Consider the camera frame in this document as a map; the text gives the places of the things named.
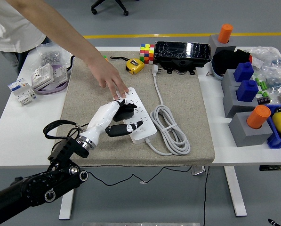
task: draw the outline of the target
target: power strip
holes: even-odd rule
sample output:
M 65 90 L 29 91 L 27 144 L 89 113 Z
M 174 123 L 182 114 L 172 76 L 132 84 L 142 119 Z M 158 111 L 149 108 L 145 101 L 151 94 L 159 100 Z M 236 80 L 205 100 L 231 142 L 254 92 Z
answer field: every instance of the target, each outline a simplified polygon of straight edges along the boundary
M 141 102 L 138 94 L 136 93 L 135 89 L 132 87 L 129 87 L 129 93 L 126 93 L 126 100 L 129 101 L 132 104 L 135 104 L 137 106 L 136 109 L 134 109 L 134 115 L 132 118 L 129 118 L 127 120 L 123 120 L 125 124 L 132 124 L 137 123 L 138 121 L 143 121 L 144 123 L 136 130 L 134 130 L 130 137 L 134 144 L 140 144 L 145 141 L 146 138 L 153 139 L 157 136 L 157 129 L 152 122 L 148 112 L 145 109 L 145 106 Z

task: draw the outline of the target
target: plastic bag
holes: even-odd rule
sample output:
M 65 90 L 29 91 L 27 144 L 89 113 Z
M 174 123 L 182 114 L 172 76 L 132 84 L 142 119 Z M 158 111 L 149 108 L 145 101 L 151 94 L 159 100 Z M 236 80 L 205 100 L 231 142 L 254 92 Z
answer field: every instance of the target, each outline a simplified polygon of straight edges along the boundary
M 281 69 L 264 67 L 263 73 L 267 88 L 271 94 L 281 93 Z
M 263 67 L 272 67 L 281 69 L 281 56 L 276 48 L 273 47 L 255 47 L 247 49 L 253 59 L 252 66 L 256 70 L 262 70 Z
M 36 47 L 36 51 L 38 57 L 31 65 L 32 71 L 48 63 L 51 65 L 61 66 L 67 66 L 70 64 L 71 53 L 53 42 L 38 45 Z

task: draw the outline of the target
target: plug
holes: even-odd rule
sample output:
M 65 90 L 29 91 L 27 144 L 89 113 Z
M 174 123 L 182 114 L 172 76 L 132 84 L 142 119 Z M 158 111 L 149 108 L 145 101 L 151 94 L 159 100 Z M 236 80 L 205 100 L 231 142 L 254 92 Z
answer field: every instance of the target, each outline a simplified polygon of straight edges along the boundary
M 158 68 L 157 65 L 153 65 L 153 66 L 152 66 L 152 69 L 151 69 L 151 74 L 152 74 L 153 76 L 156 76 L 157 74 L 160 74 L 160 73 L 161 73 L 161 69 Z

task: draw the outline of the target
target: yellow floor line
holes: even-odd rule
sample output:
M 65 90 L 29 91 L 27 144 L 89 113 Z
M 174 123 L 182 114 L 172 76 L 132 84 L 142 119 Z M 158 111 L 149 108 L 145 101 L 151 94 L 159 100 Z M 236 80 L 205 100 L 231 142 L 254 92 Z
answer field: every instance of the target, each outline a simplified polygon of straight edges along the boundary
M 216 33 L 84 35 L 85 39 L 208 37 Z M 232 33 L 231 36 L 281 36 L 281 32 Z

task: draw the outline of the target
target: table leg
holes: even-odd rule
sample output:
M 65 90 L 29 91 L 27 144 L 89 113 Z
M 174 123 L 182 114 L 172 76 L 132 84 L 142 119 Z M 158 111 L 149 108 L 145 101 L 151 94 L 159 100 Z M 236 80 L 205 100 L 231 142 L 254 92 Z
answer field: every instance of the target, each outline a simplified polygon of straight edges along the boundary
M 62 197 L 59 220 L 70 220 L 74 189 Z
M 224 166 L 225 174 L 233 200 L 234 212 L 237 217 L 247 216 L 244 200 L 241 194 L 238 179 L 235 174 L 234 166 Z

